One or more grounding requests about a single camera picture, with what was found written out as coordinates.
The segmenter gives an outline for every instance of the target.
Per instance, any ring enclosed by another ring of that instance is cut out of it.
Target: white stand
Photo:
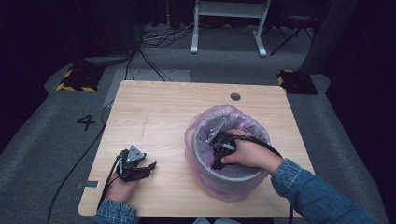
[[[206,2],[195,0],[194,12],[194,32],[192,34],[191,53],[198,52],[198,35],[199,35],[199,16],[223,16],[223,17],[244,17],[260,18],[259,30],[253,31],[257,48],[262,57],[267,56],[264,45],[262,44],[262,27],[267,17],[268,8],[271,0],[265,0],[264,4],[246,4],[246,3],[226,3],[226,2]]]

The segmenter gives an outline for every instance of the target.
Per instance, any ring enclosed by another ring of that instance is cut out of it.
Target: person's right hand
[[[231,129],[227,132],[231,135],[248,135],[243,130]],[[235,140],[236,152],[223,157],[222,163],[240,163],[250,167],[260,167],[270,175],[282,163],[283,159],[272,153],[266,147],[257,145],[247,140]]]

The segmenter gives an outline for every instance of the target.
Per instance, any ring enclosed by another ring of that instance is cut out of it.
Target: hand
[[[106,198],[114,202],[126,203],[139,180],[125,182],[117,173],[114,173],[110,177],[109,183],[111,184],[108,187]]]
[[[227,132],[231,135],[248,135],[243,130],[231,129]],[[283,159],[268,150],[266,147],[257,145],[247,140],[235,140],[236,152],[223,157],[222,163],[240,163],[250,167],[260,167],[270,175],[274,173]]]

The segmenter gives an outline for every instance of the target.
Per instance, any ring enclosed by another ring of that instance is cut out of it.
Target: denim sleeve
[[[130,224],[134,223],[136,210],[132,207],[104,199],[94,217],[94,224]]]
[[[291,160],[282,162],[271,182],[308,223],[374,223],[345,195]]]

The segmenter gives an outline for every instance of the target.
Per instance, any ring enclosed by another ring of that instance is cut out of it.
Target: person's left hand
[[[139,180],[125,182],[117,173],[114,173],[110,177],[109,183],[111,184],[108,187],[106,198],[114,202],[126,203]]]

